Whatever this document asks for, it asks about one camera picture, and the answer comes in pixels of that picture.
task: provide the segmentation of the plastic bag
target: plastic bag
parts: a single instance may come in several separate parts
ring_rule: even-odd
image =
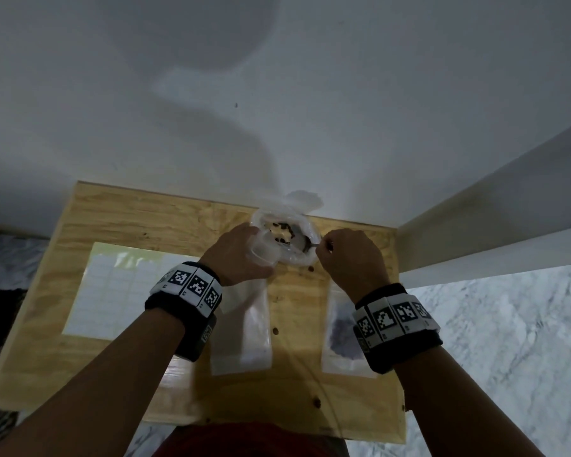
[[[333,281],[327,296],[326,334],[321,350],[321,370],[327,374],[366,376],[377,373],[368,365],[353,333],[355,305]]]
[[[287,205],[280,205],[275,208],[260,208],[251,216],[250,224],[256,226],[261,231],[268,231],[266,224],[271,223],[287,223],[292,228],[296,228],[297,232],[302,233],[301,246],[296,247],[293,244],[279,244],[281,246],[281,257],[279,261],[294,266],[310,266],[317,260],[315,247],[311,247],[306,252],[304,248],[304,236],[308,237],[311,244],[318,244],[321,235],[313,225],[313,223],[305,215]]]
[[[238,374],[271,368],[270,318],[266,280],[222,288],[218,321],[211,338],[212,375]]]

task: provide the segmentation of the clear plastic bag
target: clear plastic bag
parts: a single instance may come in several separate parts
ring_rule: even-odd
[[[250,224],[256,226],[261,231],[267,231],[266,224],[271,223],[287,223],[292,228],[296,228],[297,232],[309,238],[311,244],[318,244],[321,235],[313,225],[313,223],[302,213],[287,205],[280,205],[274,208],[260,208],[251,216]],[[302,245],[298,247],[293,244],[279,244],[281,246],[281,257],[279,261],[294,266],[310,266],[317,260],[315,247],[309,248],[306,252],[304,248],[304,237],[299,237]]]
[[[326,334],[321,350],[321,370],[327,374],[366,376],[377,373],[368,365],[353,326],[355,305],[333,281],[327,296]]]
[[[266,280],[222,288],[218,321],[211,338],[212,375],[239,374],[271,368],[270,317]]]

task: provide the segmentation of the white plastic bag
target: white plastic bag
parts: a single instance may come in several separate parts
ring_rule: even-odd
[[[321,235],[313,225],[313,223],[302,213],[287,205],[280,205],[275,208],[260,208],[251,216],[250,224],[256,226],[261,231],[267,231],[266,224],[271,223],[287,223],[290,226],[297,227],[297,230],[309,238],[311,244],[318,244]],[[311,247],[307,252],[302,248],[291,244],[279,244],[281,246],[281,258],[279,261],[294,266],[310,266],[317,259],[315,247]]]
[[[212,375],[239,374],[271,368],[270,318],[266,280],[222,288],[218,321],[211,338]]]
[[[321,351],[321,370],[327,374],[366,376],[377,373],[368,365],[353,333],[355,305],[333,281],[327,296],[326,334]]]

